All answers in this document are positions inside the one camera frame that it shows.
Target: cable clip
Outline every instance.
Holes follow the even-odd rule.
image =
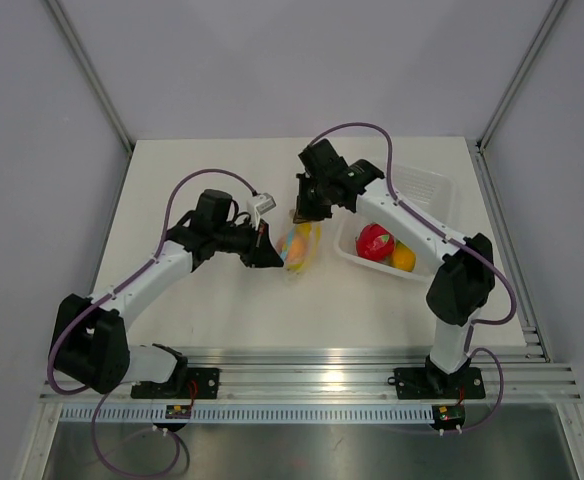
[[[110,295],[110,300],[116,300],[116,292],[114,291],[116,287],[114,285],[108,285],[108,288],[105,290],[107,295]]]

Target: plastic bag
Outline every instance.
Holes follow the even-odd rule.
[[[321,222],[295,225],[290,220],[276,243],[283,267],[290,273],[301,274],[314,262],[321,241]]]

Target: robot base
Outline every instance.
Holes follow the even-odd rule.
[[[196,382],[197,400],[216,400],[219,392],[218,368],[184,368],[184,376],[180,382],[153,383],[141,382],[132,387],[130,396],[135,399],[163,400],[190,399],[188,383]]]
[[[460,372],[445,389],[436,392],[428,380],[426,367],[401,367],[394,369],[394,376],[388,378],[388,385],[396,387],[399,400],[481,400],[485,398],[485,387],[481,370],[469,367]]]

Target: toy orange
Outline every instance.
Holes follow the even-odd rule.
[[[411,272],[414,270],[414,265],[416,264],[416,255],[401,242],[397,242],[390,257],[390,263],[394,268]]]
[[[288,264],[302,263],[307,253],[307,242],[299,234],[296,234],[282,249],[287,252],[286,261]]]

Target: light gray backdrop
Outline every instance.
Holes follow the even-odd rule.
[[[572,2],[488,161],[556,359],[584,398],[584,2]]]
[[[0,480],[59,301],[86,293],[126,159],[37,0],[0,0]]]
[[[135,138],[477,137],[549,0],[64,0]]]

